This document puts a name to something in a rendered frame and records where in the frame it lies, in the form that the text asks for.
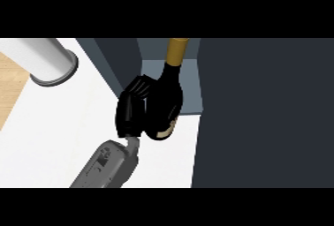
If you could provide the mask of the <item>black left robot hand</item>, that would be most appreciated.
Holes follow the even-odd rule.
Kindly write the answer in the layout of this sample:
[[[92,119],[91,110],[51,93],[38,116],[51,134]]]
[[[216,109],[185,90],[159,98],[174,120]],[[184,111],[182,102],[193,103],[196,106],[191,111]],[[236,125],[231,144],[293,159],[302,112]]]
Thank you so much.
[[[140,137],[144,131],[146,98],[150,95],[156,79],[138,76],[126,87],[117,102],[117,135],[120,138]]]

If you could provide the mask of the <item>black wine bottle gold neck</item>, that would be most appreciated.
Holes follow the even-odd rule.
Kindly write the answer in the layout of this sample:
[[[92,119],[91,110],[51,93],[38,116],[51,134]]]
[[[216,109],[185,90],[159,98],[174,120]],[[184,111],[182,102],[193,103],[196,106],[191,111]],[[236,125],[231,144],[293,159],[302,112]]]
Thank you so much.
[[[147,99],[146,132],[154,140],[165,140],[172,136],[184,106],[180,78],[188,41],[188,38],[172,38],[169,41],[162,76]]]

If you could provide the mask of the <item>dark grey cabinet door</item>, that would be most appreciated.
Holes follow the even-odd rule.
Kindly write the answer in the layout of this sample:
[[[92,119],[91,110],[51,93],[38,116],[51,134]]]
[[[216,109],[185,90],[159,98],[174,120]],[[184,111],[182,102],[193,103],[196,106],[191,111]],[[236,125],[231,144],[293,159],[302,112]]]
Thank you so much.
[[[196,187],[334,187],[334,39],[205,39]]]

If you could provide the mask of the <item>white cylinder with grey rim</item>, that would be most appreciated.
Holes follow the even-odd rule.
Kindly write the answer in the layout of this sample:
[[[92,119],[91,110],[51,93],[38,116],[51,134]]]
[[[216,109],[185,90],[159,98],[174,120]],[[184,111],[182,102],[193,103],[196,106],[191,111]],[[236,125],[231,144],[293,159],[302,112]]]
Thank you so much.
[[[44,87],[58,86],[78,71],[79,57],[57,38],[0,38],[0,52]]]

